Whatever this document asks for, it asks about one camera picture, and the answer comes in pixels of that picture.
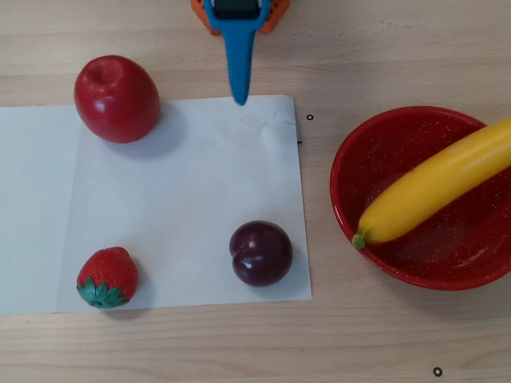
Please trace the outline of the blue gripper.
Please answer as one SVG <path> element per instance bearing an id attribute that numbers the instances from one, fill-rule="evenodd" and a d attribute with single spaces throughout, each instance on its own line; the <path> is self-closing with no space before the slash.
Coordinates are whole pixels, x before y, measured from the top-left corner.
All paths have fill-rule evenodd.
<path id="1" fill-rule="evenodd" d="M 219 30 L 225 44 L 232 96 L 238 105 L 248 99 L 252 53 L 256 32 L 269 15 L 268 0 L 203 1 L 210 26 Z"/>

